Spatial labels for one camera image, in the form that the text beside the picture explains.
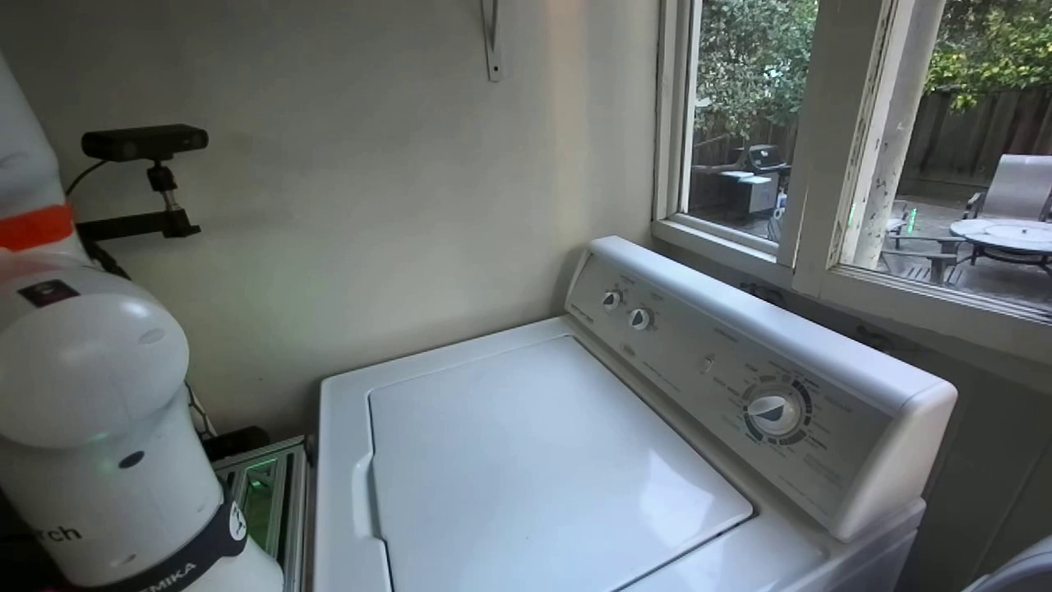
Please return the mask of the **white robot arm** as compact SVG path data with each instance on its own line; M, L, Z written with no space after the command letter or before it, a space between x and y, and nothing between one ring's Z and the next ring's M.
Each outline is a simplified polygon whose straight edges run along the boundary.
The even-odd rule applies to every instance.
M88 260L0 59L0 490L77 592L284 592L187 411L190 345Z

